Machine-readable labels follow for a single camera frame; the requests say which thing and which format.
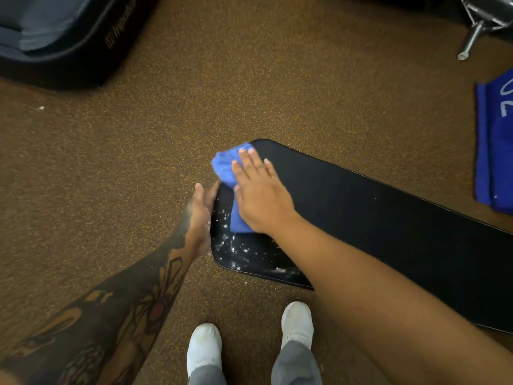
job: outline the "impulse logo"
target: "impulse logo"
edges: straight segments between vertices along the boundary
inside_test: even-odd
[[[116,40],[121,36],[123,31],[125,31],[125,24],[135,9],[135,3],[135,0],[128,0],[125,5],[125,12],[123,12],[123,15],[119,18],[116,24],[112,26],[112,28],[109,30],[109,33],[105,36],[105,42],[109,50],[114,47]]]

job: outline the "white number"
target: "white number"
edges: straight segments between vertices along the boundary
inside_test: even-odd
[[[506,87],[513,82],[513,78],[510,79],[507,83],[504,84],[504,86],[501,88],[501,96],[505,96],[507,94],[510,94],[510,93],[513,93],[513,88],[511,90],[508,90],[507,92],[505,92],[506,90]]]
[[[502,117],[506,117],[506,105],[511,105],[513,107],[513,101],[503,101],[501,103],[501,115],[502,115]]]

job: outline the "blue cloth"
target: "blue cloth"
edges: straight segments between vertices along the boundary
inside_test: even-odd
[[[252,147],[253,146],[251,145],[251,143],[243,143],[240,146],[234,147],[227,151],[218,152],[215,155],[215,158],[212,160],[212,167],[214,168],[215,174],[217,174],[221,182],[229,186],[231,189],[233,189],[234,186],[237,184],[234,172],[231,169],[231,163],[234,159],[241,163],[239,157],[240,148],[245,148],[246,150],[249,150]],[[237,204],[236,198],[234,198],[234,206],[231,209],[230,230],[233,233],[254,232],[240,217],[239,205]]]
[[[477,84],[477,201],[513,215],[513,69]]]

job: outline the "brown speckled floor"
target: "brown speckled floor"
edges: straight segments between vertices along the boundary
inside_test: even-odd
[[[258,137],[513,231],[472,199],[473,83],[513,64],[463,26],[360,0],[162,0],[101,90],[0,80],[0,353],[168,234],[215,152]],[[193,265],[138,383],[185,384],[203,321],[229,383],[269,382],[285,304],[308,302],[326,384],[382,384],[314,294]]]

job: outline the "tattooed arm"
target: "tattooed arm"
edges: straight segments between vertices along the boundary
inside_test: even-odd
[[[210,246],[216,183],[200,184],[174,233],[22,340],[0,362],[0,384],[130,384],[182,286]]]

